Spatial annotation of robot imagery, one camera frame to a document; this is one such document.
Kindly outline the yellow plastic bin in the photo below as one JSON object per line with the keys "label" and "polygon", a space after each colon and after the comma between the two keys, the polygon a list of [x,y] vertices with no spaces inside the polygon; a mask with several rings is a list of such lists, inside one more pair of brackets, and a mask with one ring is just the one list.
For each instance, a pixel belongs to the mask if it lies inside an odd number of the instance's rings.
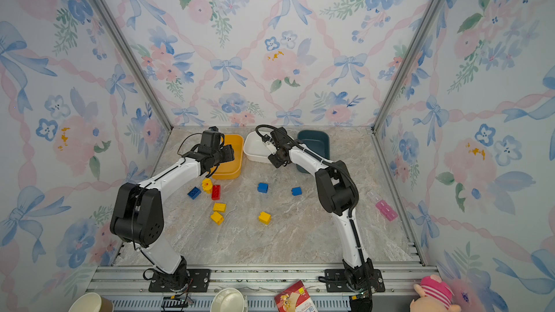
{"label": "yellow plastic bin", "polygon": [[226,161],[222,162],[212,174],[215,180],[233,180],[241,174],[243,163],[244,138],[238,134],[226,134],[224,139],[224,152]]}

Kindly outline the white plastic bin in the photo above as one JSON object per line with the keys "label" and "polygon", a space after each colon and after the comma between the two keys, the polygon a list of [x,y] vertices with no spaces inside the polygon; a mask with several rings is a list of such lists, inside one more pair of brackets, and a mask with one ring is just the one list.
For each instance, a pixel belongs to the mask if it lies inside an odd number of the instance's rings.
{"label": "white plastic bin", "polygon": [[255,131],[247,135],[243,150],[250,161],[266,164],[272,164],[268,157],[276,153],[275,146],[271,142],[263,142]]}

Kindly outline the yellow round lego piece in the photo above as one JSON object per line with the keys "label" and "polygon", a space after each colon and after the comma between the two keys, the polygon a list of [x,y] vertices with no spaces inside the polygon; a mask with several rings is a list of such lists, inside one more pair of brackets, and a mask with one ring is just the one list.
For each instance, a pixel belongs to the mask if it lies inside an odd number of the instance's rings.
{"label": "yellow round lego piece", "polygon": [[205,193],[211,194],[212,193],[212,188],[213,188],[213,183],[212,183],[211,179],[203,179],[202,180],[202,190]]}

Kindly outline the dark teal plastic bin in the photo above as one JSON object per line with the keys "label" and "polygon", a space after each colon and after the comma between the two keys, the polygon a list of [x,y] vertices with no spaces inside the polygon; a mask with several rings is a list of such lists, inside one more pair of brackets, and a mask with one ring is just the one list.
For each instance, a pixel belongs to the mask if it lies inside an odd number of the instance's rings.
{"label": "dark teal plastic bin", "polygon": [[297,134],[297,139],[316,154],[330,159],[330,137],[327,133],[307,129],[300,131]]}

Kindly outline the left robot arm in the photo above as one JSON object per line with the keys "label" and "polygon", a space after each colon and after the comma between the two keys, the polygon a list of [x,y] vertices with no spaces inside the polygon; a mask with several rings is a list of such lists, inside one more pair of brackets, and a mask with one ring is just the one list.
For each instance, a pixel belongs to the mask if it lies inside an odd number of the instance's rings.
{"label": "left robot arm", "polygon": [[210,173],[221,163],[233,160],[234,149],[229,144],[199,148],[185,153],[175,164],[151,179],[128,182],[119,188],[110,231],[140,250],[153,265],[152,279],[164,289],[181,292],[191,278],[186,259],[163,235],[163,203],[186,183]]}

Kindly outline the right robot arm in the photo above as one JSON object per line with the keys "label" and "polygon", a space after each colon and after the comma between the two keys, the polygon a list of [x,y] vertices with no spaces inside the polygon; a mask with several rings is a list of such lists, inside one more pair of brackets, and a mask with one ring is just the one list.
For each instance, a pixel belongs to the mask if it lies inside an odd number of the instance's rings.
{"label": "right robot arm", "polygon": [[255,132],[271,151],[268,160],[275,168],[295,164],[314,177],[319,202],[332,215],[341,238],[347,285],[353,291],[370,292],[374,267],[359,236],[356,206],[360,195],[345,163],[318,155],[283,127],[261,124]]}

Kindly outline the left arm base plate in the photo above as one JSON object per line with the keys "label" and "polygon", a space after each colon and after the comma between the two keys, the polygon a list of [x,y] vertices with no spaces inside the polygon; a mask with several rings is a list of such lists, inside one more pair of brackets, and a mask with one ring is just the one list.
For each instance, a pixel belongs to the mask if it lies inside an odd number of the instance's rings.
{"label": "left arm base plate", "polygon": [[209,269],[181,269],[173,274],[147,269],[143,278],[150,283],[149,293],[206,293],[211,273]]}

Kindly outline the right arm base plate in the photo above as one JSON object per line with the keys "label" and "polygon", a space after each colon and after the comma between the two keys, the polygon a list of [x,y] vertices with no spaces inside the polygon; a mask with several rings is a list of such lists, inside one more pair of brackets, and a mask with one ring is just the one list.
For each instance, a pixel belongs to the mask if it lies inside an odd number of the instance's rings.
{"label": "right arm base plate", "polygon": [[370,270],[370,274],[364,270],[334,270],[324,271],[318,281],[325,284],[328,293],[384,293],[386,291],[381,271]]}

